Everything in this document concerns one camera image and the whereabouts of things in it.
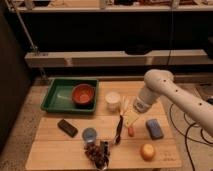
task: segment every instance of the table surface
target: table surface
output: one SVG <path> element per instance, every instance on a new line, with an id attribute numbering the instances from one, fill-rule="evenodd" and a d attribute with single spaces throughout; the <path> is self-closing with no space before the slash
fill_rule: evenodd
<path id="1" fill-rule="evenodd" d="M 93 127 L 97 131 L 97 144 L 100 140 L 111 140 L 116 133 L 119 122 L 118 113 L 110 113 L 106 109 L 105 95 L 109 91 L 118 91 L 130 100 L 133 99 L 144 85 L 142 81 L 102 81 L 99 82 L 97 107 L 94 114 L 48 114 L 46 113 L 39 124 L 31 151 L 26 163 L 27 170 L 94 170 L 93 164 L 84 153 L 82 132 L 85 128 Z M 65 119 L 79 130 L 71 138 L 58 127 L 57 123 Z M 162 127 L 164 138 L 152 140 L 145 127 L 145 121 L 156 118 Z M 123 127 L 121 143 L 110 149 L 109 169 L 138 169 L 138 168 L 174 168 L 181 167 L 181 159 L 176 148 L 167 116 L 158 99 L 152 108 L 142 114 L 134 123 L 134 137 L 129 137 Z M 156 149 L 155 158 L 144 161 L 139 149 L 145 143 L 152 144 Z"/>

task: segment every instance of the orange bowl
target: orange bowl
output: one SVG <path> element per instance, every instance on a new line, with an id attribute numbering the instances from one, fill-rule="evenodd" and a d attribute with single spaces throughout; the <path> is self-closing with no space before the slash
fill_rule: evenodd
<path id="1" fill-rule="evenodd" d="M 78 84 L 72 90 L 72 100 L 76 105 L 92 103 L 95 95 L 94 88 L 89 84 Z"/>

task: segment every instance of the cup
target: cup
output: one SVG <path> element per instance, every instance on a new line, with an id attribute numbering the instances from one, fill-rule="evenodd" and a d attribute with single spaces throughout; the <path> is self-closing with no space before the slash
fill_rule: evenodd
<path id="1" fill-rule="evenodd" d="M 121 95 L 116 91 L 111 91 L 106 94 L 105 101 L 107 104 L 107 109 L 110 112 L 116 112 L 120 107 Z"/>

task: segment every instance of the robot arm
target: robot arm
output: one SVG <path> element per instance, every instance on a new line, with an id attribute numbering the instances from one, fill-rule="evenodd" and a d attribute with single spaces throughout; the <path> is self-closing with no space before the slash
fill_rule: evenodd
<path id="1" fill-rule="evenodd" d="M 173 83 L 173 79 L 169 71 L 148 71 L 144 78 L 145 86 L 140 90 L 134 107 L 144 113 L 159 95 L 164 95 L 213 137 L 213 105 L 183 90 Z"/>

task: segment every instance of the plastic tray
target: plastic tray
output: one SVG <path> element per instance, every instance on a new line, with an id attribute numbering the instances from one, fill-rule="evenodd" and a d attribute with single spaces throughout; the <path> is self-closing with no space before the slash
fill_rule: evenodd
<path id="1" fill-rule="evenodd" d="M 81 83 L 92 85 L 95 88 L 95 97 L 90 105 L 78 107 L 72 102 L 71 93 L 72 89 Z M 98 83 L 96 79 L 56 78 L 48 89 L 41 109 L 51 113 L 91 114 L 96 108 Z"/>

